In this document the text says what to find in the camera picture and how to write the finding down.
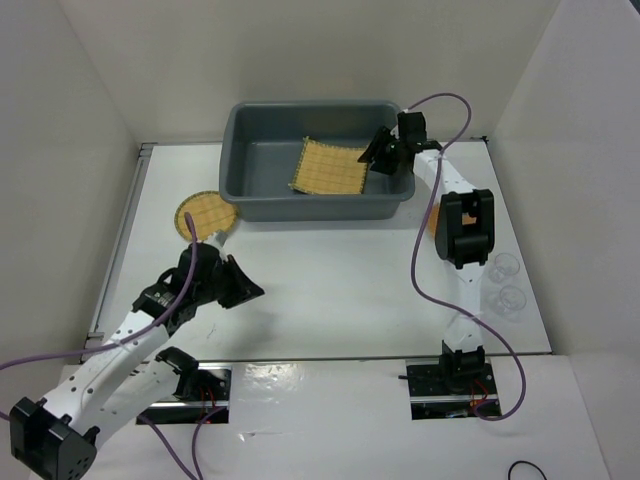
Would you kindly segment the square woven bamboo mat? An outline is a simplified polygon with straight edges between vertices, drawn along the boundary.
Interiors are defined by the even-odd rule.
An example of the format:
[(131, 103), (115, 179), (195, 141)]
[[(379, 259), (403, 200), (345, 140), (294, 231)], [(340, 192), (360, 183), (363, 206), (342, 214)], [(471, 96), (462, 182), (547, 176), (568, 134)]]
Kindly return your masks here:
[(358, 158), (365, 147), (330, 145), (305, 137), (289, 187), (311, 195), (360, 195), (367, 164)]

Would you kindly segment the round green-rimmed bamboo mat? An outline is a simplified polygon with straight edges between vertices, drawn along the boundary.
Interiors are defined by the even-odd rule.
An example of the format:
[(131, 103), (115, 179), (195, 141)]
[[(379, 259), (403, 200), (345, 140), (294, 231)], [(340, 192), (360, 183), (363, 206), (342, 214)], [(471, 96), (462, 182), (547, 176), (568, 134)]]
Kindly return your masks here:
[(174, 227), (187, 242), (192, 240), (192, 236), (185, 220), (186, 213), (191, 215), (199, 241), (206, 240), (217, 231), (229, 233), (238, 219), (237, 209), (227, 203), (218, 191), (195, 193), (183, 200), (174, 214)]

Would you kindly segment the round orange woven mat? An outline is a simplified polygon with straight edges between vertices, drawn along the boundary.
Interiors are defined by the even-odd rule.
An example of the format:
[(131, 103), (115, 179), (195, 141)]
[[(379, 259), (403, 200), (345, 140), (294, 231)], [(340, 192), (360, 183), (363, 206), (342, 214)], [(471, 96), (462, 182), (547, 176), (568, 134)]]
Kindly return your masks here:
[(427, 221), (427, 230), (433, 240), (454, 238), (463, 233), (466, 227), (473, 227), (477, 218), (468, 213), (460, 199), (443, 198), (434, 204)]

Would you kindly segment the clear plastic cup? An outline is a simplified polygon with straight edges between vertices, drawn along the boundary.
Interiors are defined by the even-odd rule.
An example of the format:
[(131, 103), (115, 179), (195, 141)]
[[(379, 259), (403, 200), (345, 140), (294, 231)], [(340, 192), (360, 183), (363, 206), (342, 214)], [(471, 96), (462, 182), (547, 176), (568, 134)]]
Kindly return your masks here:
[(502, 317), (517, 315), (526, 305), (526, 294), (514, 285), (505, 285), (488, 298), (491, 311)]
[(521, 264), (519, 259), (510, 253), (497, 254), (487, 271), (487, 278), (494, 284), (503, 285), (511, 283), (519, 274)]

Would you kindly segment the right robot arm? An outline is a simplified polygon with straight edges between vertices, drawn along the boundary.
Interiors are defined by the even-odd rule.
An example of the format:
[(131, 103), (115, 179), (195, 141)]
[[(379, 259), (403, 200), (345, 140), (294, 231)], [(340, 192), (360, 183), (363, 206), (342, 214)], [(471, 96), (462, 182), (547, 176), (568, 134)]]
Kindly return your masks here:
[(441, 148), (428, 142), (423, 114), (403, 111), (397, 121), (396, 132), (378, 129), (359, 161), (385, 175), (410, 166), (439, 196), (427, 226), (444, 262), (454, 316), (442, 340), (436, 378), (447, 392), (460, 394), (475, 383), (486, 363), (481, 326), (474, 318), (480, 312), (481, 277), (495, 245), (494, 195), (470, 183)]

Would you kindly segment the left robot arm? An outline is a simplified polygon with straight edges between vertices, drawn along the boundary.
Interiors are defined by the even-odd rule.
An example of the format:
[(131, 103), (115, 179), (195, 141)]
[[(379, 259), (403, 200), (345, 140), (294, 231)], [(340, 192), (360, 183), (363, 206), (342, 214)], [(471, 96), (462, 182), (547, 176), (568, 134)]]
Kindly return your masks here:
[(82, 478), (106, 441), (153, 403), (188, 400), (213, 381), (198, 360), (167, 344), (197, 309), (231, 309), (263, 293), (221, 247), (191, 245), (73, 375), (41, 399), (24, 397), (12, 407), (12, 455), (43, 479)]

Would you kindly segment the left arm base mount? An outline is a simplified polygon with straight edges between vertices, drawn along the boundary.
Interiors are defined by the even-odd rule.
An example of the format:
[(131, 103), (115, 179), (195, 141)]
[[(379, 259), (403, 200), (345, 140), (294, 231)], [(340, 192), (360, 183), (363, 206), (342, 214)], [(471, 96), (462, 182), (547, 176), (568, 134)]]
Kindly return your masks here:
[(227, 424), (232, 385), (232, 366), (204, 363), (196, 386), (185, 397), (169, 396), (153, 403), (142, 416), (156, 425)]

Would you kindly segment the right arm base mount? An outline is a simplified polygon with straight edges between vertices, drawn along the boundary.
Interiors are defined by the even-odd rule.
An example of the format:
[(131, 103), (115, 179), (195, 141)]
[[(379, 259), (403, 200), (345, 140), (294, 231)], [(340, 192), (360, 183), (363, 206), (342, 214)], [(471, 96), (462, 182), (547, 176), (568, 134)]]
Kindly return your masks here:
[(502, 414), (493, 369), (486, 363), (477, 378), (451, 386), (445, 382), (436, 360), (407, 361), (398, 375), (409, 394), (411, 417), (417, 420), (466, 419)]

